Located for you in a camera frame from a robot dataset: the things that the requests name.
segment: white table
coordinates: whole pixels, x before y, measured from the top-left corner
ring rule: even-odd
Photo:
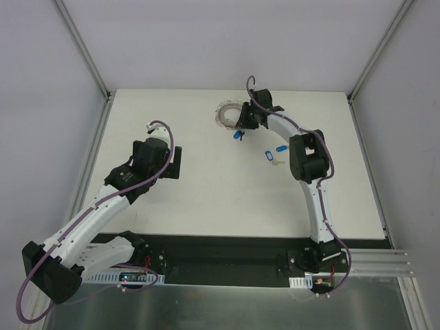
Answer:
[[[338,234],[383,239],[384,232],[351,114],[343,93],[273,91],[301,126],[321,129],[335,162],[328,183],[331,216]],[[240,237],[308,237],[309,216],[299,183],[289,170],[288,151],[277,134],[260,128],[243,141],[215,122],[225,100],[248,100],[245,91],[118,90],[87,192],[90,200],[111,169],[126,162],[145,125],[163,120],[183,147],[179,180],[161,179],[103,232]],[[271,150],[286,164],[273,166]]]

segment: metal floor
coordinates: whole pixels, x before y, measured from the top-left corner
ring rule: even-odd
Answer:
[[[102,288],[83,285],[71,300]],[[411,329],[396,278],[348,279],[330,299],[308,290],[158,285],[140,293],[110,288],[59,305],[45,330]]]

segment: white wall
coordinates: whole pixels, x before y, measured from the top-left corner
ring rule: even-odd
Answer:
[[[418,0],[355,99],[397,247],[412,252],[440,329],[440,2]]]
[[[110,89],[350,92],[402,0],[66,0]]]
[[[65,220],[103,100],[51,1],[2,1],[0,47],[0,327],[9,330],[19,328],[21,249]]]

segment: metal frame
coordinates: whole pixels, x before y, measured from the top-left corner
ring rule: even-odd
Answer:
[[[398,278],[398,281],[412,329],[434,329],[421,299],[416,278]]]
[[[97,123],[97,127],[93,136],[93,141],[89,148],[89,157],[87,158],[87,162],[82,171],[82,175],[80,178],[80,182],[78,188],[76,190],[76,195],[74,197],[74,201],[71,205],[69,215],[72,217],[75,215],[83,204],[87,187],[89,184],[89,180],[91,177],[91,173],[93,171],[94,163],[96,157],[98,155],[99,146],[102,140],[102,136],[105,130],[105,126],[107,123],[107,119],[109,117],[109,112],[111,110],[111,104],[113,102],[112,95],[109,93],[105,82],[100,75],[96,64],[94,63],[84,41],[81,37],[78,28],[76,27],[65,3],[63,0],[52,0],[57,12],[60,14],[60,17],[71,36],[72,41],[74,42],[79,54],[84,60],[85,65],[90,71],[93,79],[95,80],[97,86],[101,90],[103,96],[105,97],[106,103],[102,110],[99,123]],[[377,194],[376,185],[374,182],[373,175],[371,173],[370,162],[368,158],[368,153],[366,151],[366,147],[364,144],[364,139],[362,137],[362,132],[360,131],[359,125],[355,118],[355,112],[352,107],[353,99],[358,95],[362,86],[364,85],[366,79],[369,77],[369,74],[374,69],[377,64],[380,56],[383,51],[386,49],[386,46],[389,44],[392,37],[395,35],[400,23],[403,18],[408,14],[409,9],[415,0],[403,0],[400,5],[397,13],[393,17],[393,20],[390,22],[387,30],[385,31],[383,37],[381,38],[379,44],[375,48],[375,51],[371,55],[363,69],[360,77],[358,78],[352,92],[349,94],[349,105],[350,111],[353,116],[353,123],[355,125],[355,130],[357,136],[360,141],[360,146],[362,150],[362,155],[364,157],[364,162],[366,164],[367,173],[371,182],[371,188],[373,189],[373,194],[375,196],[377,208],[379,211],[379,215],[382,223],[386,231],[389,233],[388,227],[386,226],[384,212],[382,209],[382,205],[380,199]],[[388,235],[388,240],[391,245],[391,236]],[[429,318],[426,314],[426,308],[421,300],[421,296],[419,293],[417,281],[415,278],[415,273],[413,269],[413,265],[410,262],[408,257],[408,253],[403,250],[392,250],[392,249],[351,249],[353,254],[353,267],[352,267],[352,276],[383,276],[383,277],[398,277],[399,284],[401,286],[402,296],[404,298],[405,306],[408,312],[408,317],[410,318],[411,325],[413,329],[432,329],[432,325],[430,324]],[[48,299],[44,294],[36,293],[34,295],[32,303],[31,303],[31,312],[32,315],[38,314],[40,311],[44,310],[44,308],[48,305]],[[32,324],[30,326],[24,325],[23,329],[41,329],[43,326],[43,322],[38,322],[36,324]]]
[[[365,80],[369,77],[370,73],[374,69],[380,56],[383,54],[384,50],[386,49],[386,46],[389,44],[391,38],[395,35],[396,31],[400,26],[400,23],[404,20],[404,18],[408,14],[409,9],[411,8],[411,6],[415,1],[416,0],[404,0],[401,3],[395,16],[391,20],[390,25],[386,28],[384,35],[380,39],[376,48],[374,49],[373,54],[368,59],[368,62],[366,63],[365,68],[362,70],[360,77],[357,79],[353,90],[349,94],[350,101],[353,101],[355,97],[359,94],[359,91],[364,85]]]
[[[110,91],[107,89],[107,86],[105,85],[104,80],[102,79],[102,76],[100,75],[98,68],[96,67],[96,64],[91,57],[89,50],[87,49],[87,46],[85,45],[84,40],[80,32],[78,31],[78,28],[76,27],[76,24],[72,19],[72,16],[70,15],[64,1],[52,0],[52,3],[54,4],[56,11],[60,15],[61,21],[64,23],[67,31],[69,32],[69,35],[74,42],[78,53],[84,60],[84,64],[89,70],[92,78],[95,80],[95,83],[101,90],[103,96],[105,98],[108,98],[110,96]]]
[[[374,176],[371,171],[371,165],[370,165],[370,161],[369,161],[368,151],[367,151],[366,145],[365,145],[365,139],[364,139],[364,136],[363,136],[362,131],[360,129],[358,120],[356,118],[355,109],[353,108],[353,102],[351,102],[351,101],[349,101],[349,108],[350,108],[351,119],[353,120],[353,124],[355,127],[357,139],[359,140],[359,145],[360,145],[360,150],[362,152],[362,157],[364,158],[366,173],[368,175],[368,179],[370,180],[371,190],[373,191],[374,200],[376,202],[377,212],[379,213],[380,222],[382,223],[385,237],[390,241],[391,246],[394,247],[393,238],[390,235],[390,228],[388,227],[388,224],[386,223],[384,209],[382,207],[382,203],[379,198],[379,193],[377,191],[377,186],[376,186],[376,183],[374,180]]]

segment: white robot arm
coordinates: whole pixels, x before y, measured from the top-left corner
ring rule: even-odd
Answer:
[[[86,247],[108,222],[149,191],[157,179],[145,181],[169,162],[172,143],[168,130],[158,124],[148,125],[147,129],[149,137],[146,141],[134,141],[133,154],[128,162],[111,171],[97,195],[69,223],[43,244],[31,241],[23,248],[27,275],[43,256],[50,253],[31,281],[55,303],[65,302],[83,280],[113,265],[145,264],[149,253],[146,244],[129,231],[99,247]],[[178,179],[181,156],[182,148],[176,147],[173,163],[168,163],[159,178]]]
[[[318,272],[319,264],[341,254],[340,244],[329,214],[326,181],[330,159],[325,152],[324,135],[321,131],[301,129],[282,115],[283,108],[272,105],[267,89],[248,89],[250,102],[243,103],[237,128],[257,129],[264,126],[280,135],[289,145],[289,165],[292,175],[300,182],[305,195],[310,219],[311,247],[295,264],[307,272]]]

